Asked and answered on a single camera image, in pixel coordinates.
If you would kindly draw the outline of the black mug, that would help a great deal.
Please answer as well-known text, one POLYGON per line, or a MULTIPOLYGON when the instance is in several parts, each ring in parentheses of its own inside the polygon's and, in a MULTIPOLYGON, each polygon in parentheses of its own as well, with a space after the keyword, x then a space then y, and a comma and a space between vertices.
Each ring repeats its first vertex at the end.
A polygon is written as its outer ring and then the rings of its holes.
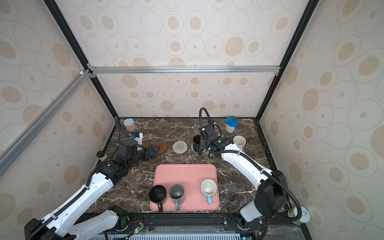
POLYGON ((151 188, 149 198, 152 203, 157 205, 159 213, 163 212, 163 204, 167 200, 167 190, 162 185, 156 185, 151 188))
POLYGON ((193 143, 192 143, 192 151, 194 153, 198 153, 199 156, 202 154, 200 144, 201 144, 201 135, 194 136, 193 137, 193 143))

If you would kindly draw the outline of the brown wooden coaster front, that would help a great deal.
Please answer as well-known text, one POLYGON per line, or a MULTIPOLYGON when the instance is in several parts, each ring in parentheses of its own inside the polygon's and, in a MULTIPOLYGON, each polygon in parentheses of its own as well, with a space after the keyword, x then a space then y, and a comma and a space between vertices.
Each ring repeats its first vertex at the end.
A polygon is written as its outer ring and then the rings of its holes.
POLYGON ((168 150, 168 145, 164 141, 158 141, 155 143, 155 146, 158 148, 158 154, 163 155, 168 150))

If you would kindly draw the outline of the multicolour woven coaster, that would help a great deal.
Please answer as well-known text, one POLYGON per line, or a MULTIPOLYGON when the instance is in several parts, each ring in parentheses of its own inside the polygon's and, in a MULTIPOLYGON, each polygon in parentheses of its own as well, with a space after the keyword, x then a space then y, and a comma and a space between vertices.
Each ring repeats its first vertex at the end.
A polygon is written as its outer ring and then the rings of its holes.
POLYGON ((176 154, 183 154, 187 151, 188 145, 184 141, 177 141, 173 144, 173 151, 176 154))

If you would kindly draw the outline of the blue handled white mug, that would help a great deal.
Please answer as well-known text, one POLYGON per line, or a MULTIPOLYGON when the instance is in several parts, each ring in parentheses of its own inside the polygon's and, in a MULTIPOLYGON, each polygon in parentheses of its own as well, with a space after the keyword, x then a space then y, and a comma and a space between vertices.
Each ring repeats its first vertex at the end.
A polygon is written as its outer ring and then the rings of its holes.
POLYGON ((207 199, 208 205, 212 204, 212 198, 217 192, 217 184, 215 181, 207 179, 201 184, 202 195, 207 199))

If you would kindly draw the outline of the grey mug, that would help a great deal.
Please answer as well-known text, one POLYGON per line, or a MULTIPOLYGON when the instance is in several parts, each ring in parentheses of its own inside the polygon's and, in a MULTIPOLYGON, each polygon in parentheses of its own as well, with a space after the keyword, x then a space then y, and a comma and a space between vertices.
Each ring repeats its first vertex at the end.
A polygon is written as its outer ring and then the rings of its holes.
POLYGON ((169 195, 176 206, 176 211, 179 211, 186 199, 184 187, 181 184, 172 185, 169 189, 169 195))

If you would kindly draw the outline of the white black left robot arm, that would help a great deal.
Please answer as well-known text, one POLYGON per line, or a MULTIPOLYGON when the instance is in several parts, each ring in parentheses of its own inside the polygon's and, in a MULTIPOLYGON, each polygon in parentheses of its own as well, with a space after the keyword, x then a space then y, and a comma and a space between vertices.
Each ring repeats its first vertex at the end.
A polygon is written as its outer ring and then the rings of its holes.
POLYGON ((134 132, 125 140, 118 139, 114 151, 91 171, 86 183, 75 194, 41 220, 33 218, 25 225, 25 238, 88 240, 101 232, 126 223, 127 219, 121 208, 107 210, 81 223, 77 223, 77 220, 131 169, 158 157, 161 148, 156 145, 143 146, 142 138, 142 133, 134 132))

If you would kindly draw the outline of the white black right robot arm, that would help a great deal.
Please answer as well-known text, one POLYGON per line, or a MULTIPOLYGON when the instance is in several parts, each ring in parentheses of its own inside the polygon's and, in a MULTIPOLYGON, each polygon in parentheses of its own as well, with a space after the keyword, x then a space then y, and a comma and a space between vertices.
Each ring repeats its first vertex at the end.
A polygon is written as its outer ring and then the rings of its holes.
POLYGON ((213 121, 206 108, 199 110, 200 150, 209 155, 220 156, 242 173, 256 188, 255 199, 242 207, 234 217, 240 226, 246 228, 255 219, 280 216, 289 222, 297 222, 303 216, 303 209, 288 189, 285 175, 263 167, 245 154, 213 121))

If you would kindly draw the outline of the white cup blue lid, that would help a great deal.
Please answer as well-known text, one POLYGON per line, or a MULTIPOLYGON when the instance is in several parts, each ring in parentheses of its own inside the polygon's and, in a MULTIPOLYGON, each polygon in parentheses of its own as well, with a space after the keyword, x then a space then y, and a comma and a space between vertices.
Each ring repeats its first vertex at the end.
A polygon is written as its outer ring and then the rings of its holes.
POLYGON ((239 119, 236 116, 226 118, 226 131, 228 133, 233 133, 238 124, 239 119))

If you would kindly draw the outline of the pink jar grey lid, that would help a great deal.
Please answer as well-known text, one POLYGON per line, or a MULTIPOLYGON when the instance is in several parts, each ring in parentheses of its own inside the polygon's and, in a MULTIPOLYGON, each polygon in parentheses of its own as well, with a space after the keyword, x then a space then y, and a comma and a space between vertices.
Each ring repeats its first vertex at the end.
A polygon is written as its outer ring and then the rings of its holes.
POLYGON ((128 132, 133 132, 137 129, 134 119, 125 119, 123 124, 128 132))

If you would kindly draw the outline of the pink plastic tray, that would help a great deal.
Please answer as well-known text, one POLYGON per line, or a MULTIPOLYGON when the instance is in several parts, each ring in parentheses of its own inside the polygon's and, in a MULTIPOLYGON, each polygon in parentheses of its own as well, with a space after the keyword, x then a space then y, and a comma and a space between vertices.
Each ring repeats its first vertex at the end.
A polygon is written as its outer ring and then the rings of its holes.
POLYGON ((205 180, 212 180, 218 184, 217 169, 208 164, 192 165, 159 165, 156 167, 153 186, 162 185, 167 190, 167 199, 163 203, 163 211, 176 211, 175 202, 171 199, 170 188, 180 184, 185 190, 184 202, 181 203, 181 211, 207 212, 216 211, 220 208, 219 193, 215 193, 208 204, 208 199, 201 191, 201 185, 205 180))

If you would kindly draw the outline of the green can white lid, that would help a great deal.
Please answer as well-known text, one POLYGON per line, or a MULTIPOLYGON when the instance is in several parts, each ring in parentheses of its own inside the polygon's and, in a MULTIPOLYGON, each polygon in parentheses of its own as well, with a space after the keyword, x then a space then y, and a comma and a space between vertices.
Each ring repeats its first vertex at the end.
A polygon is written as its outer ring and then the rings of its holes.
MULTIPOLYGON (((301 209, 302 209, 301 218, 298 221, 292 221, 292 223, 295 225, 302 225, 302 224, 309 223, 311 221, 311 215, 309 211, 303 206, 301 206, 301 209)), ((290 218, 296 217, 297 214, 298 214, 297 207, 294 207, 288 210, 288 217, 290 218)))

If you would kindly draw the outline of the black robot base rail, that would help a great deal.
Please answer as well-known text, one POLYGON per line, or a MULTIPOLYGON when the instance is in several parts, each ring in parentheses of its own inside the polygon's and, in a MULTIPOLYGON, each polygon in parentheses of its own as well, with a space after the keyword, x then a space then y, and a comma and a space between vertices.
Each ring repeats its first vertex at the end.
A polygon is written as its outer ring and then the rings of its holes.
POLYGON ((241 228, 229 213, 84 214, 64 240, 310 240, 308 228, 278 217, 241 228))

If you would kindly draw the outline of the silver aluminium frame bar rear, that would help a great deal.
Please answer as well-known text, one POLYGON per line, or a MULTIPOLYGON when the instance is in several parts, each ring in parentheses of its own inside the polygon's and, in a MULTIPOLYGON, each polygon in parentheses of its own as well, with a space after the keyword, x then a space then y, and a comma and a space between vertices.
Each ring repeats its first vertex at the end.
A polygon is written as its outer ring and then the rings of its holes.
POLYGON ((278 73, 280 66, 94 67, 94 74, 278 73))

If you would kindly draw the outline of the silver aluminium frame bar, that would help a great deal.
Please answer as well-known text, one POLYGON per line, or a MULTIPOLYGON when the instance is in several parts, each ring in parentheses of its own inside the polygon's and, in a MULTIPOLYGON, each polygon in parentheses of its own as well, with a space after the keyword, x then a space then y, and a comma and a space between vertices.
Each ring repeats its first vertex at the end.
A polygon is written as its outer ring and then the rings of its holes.
POLYGON ((77 77, 38 115, 38 117, 1 154, 1 175, 3 175, 32 140, 60 111, 84 80, 90 77, 90 70, 83 70, 77 77))
POLYGON ((94 67, 94 74, 278 73, 280 66, 94 67))

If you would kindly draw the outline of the silver aluminium frame bar left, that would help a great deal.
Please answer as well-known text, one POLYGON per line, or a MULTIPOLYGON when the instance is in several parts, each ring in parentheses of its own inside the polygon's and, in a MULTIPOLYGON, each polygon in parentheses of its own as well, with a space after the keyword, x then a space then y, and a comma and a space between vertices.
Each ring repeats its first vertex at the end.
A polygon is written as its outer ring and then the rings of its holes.
POLYGON ((83 70, 77 77, 38 115, 38 117, 1 154, 1 175, 3 175, 32 140, 60 111, 84 80, 90 77, 90 70, 83 70))

